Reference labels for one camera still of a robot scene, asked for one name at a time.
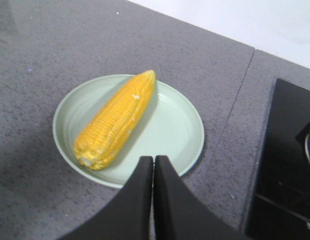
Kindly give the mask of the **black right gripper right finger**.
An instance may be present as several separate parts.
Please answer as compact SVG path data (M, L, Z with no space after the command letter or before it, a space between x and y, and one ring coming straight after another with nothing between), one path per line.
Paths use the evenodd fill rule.
M169 158L155 158L153 215L157 240L248 240L224 223L188 189Z

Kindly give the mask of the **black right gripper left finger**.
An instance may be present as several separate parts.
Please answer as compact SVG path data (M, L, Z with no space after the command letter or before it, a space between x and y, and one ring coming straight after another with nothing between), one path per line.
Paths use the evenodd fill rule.
M142 156L125 185L96 215L62 240L148 240L154 162Z

